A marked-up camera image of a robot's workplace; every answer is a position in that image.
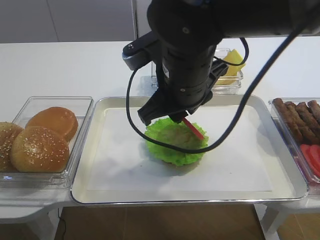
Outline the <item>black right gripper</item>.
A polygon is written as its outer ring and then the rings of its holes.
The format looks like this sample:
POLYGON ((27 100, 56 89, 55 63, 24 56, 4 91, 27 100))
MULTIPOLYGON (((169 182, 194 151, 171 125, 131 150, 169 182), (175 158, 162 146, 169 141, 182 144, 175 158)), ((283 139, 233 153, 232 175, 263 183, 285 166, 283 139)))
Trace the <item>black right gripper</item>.
POLYGON ((228 65, 214 60, 216 46, 198 53, 162 47, 162 69, 157 71, 159 90, 137 111, 145 126, 169 116, 179 124, 213 97, 212 88, 225 75, 228 65))

